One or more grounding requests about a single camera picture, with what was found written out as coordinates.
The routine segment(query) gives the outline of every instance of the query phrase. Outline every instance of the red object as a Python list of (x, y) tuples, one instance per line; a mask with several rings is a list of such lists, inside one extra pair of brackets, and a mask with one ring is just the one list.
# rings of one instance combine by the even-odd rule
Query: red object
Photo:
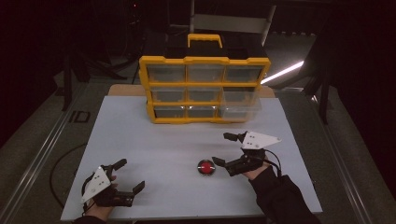
[(198, 163), (198, 172), (201, 175), (213, 175), (215, 173), (216, 167), (212, 161), (203, 160)]

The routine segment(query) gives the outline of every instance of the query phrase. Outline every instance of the light fixture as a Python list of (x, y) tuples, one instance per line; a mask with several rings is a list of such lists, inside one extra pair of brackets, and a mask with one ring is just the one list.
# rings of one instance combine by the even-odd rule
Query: light fixture
[(293, 71), (294, 69), (297, 69), (297, 68), (303, 66), (303, 64), (304, 64), (304, 61), (299, 62), (299, 63), (297, 63), (297, 64), (295, 64), (295, 65), (292, 65), (292, 66), (288, 67), (288, 68), (285, 69), (285, 70), (282, 70), (282, 71), (280, 71), (280, 72), (278, 72), (278, 73), (276, 73), (276, 74), (274, 74), (274, 75), (272, 75), (272, 76), (270, 76), (270, 77), (267, 77), (267, 78), (263, 79), (262, 82), (261, 82), (261, 84), (264, 84), (264, 83), (266, 83), (266, 82), (269, 82), (269, 81), (271, 81), (271, 80), (273, 80), (273, 79), (275, 79), (275, 78), (277, 78), (277, 77), (281, 77), (281, 76), (287, 74), (288, 72), (291, 72), (291, 71)]

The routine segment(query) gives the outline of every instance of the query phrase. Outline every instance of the human hand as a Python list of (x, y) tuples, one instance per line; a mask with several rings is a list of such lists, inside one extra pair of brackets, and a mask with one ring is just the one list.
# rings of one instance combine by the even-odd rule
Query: human hand
[(270, 164), (264, 161), (261, 167), (257, 168), (254, 171), (245, 172), (243, 173), (243, 175), (246, 176), (249, 180), (254, 180), (259, 174), (262, 173), (262, 171), (267, 169), (269, 166)]
[[(117, 177), (115, 175), (111, 176), (111, 181), (115, 180)], [(118, 184), (112, 184), (111, 188), (116, 188)], [(93, 199), (90, 200), (88, 205), (89, 209), (85, 212), (85, 216), (98, 217), (103, 221), (107, 221), (114, 207), (101, 207), (98, 206)]]

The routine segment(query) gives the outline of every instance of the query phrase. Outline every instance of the dark background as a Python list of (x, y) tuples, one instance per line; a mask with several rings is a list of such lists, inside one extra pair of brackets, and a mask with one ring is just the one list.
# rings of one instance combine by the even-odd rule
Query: dark background
[[(269, 8), (258, 7), (260, 1), (196, 2), (196, 11), (208, 14), (259, 17)], [(118, 18), (121, 13), (117, 5), (106, 4), (108, 1), (102, 0), (14, 0), (0, 4), (0, 146), (56, 91), (53, 76), (63, 70), (68, 46), (77, 46), (93, 59), (108, 62), (112, 53), (108, 39), (114, 33), (103, 34), (101, 27), (125, 20)], [(123, 4), (128, 10), (123, 8), (122, 13), (129, 17), (141, 14), (146, 28), (169, 32), (169, 23), (189, 24), (190, 1), (124, 1)], [(276, 9), (271, 26), (271, 32), (286, 32), (286, 35), (293, 32), (318, 35), (305, 60), (312, 67), (305, 65), (302, 71), (320, 68), (332, 75), (332, 85), (338, 89), (393, 196), (396, 195), (392, 164), (396, 159), (395, 9), (394, 1), (358, 1), (351, 6), (332, 4), (332, 9), (283, 6)]]

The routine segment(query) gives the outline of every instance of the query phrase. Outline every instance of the black sleeve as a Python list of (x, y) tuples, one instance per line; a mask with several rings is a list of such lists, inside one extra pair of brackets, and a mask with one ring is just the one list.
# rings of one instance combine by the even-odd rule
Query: black sleeve
[(74, 224), (106, 224), (106, 222), (98, 217), (85, 216), (76, 219)]
[(277, 224), (320, 223), (309, 211), (300, 189), (288, 175), (277, 178), (270, 166), (249, 182), (256, 191), (257, 204)]

